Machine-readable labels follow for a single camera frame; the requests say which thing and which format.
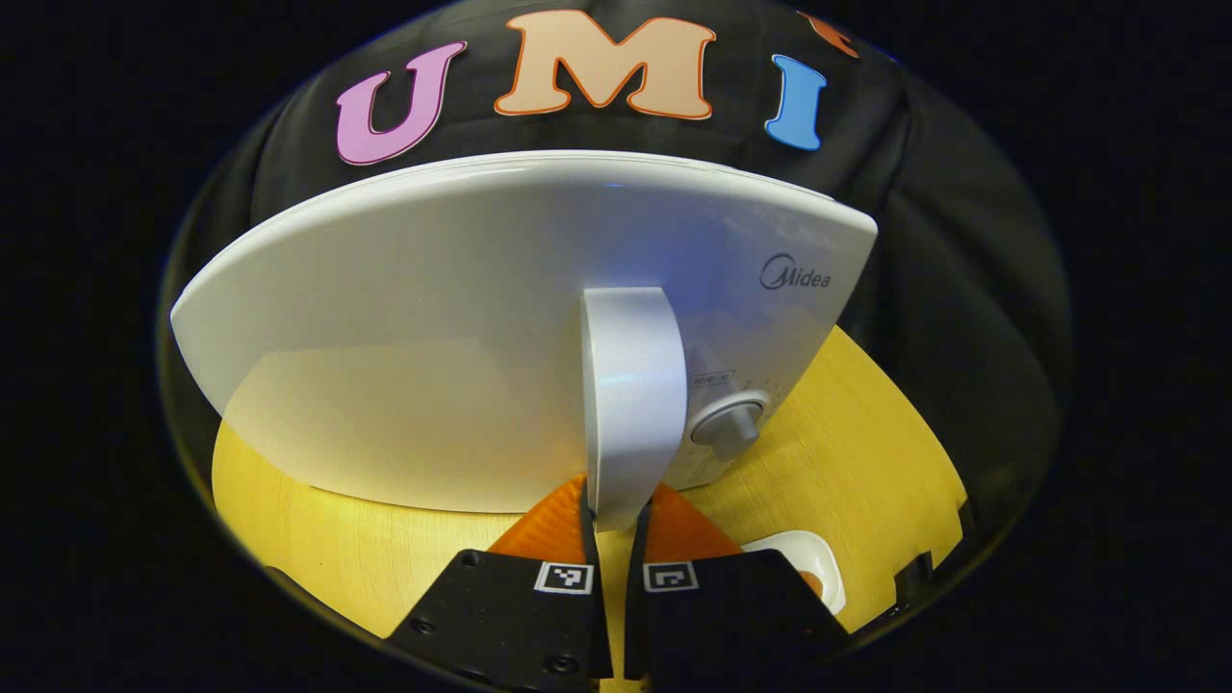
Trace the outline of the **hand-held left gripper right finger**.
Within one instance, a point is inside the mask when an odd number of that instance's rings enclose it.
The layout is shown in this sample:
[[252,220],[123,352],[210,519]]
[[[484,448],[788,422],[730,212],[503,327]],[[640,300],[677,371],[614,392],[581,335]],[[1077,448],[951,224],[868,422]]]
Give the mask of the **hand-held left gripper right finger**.
[[850,634],[782,552],[659,485],[634,523],[623,676],[647,692],[817,692]]

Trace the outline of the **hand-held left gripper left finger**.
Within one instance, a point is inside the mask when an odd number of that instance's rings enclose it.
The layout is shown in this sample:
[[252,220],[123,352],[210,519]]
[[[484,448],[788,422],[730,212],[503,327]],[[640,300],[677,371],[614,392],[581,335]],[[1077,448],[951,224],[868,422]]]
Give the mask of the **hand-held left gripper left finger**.
[[490,547],[448,559],[387,642],[500,691],[598,692],[614,665],[593,523],[588,478],[568,478]]

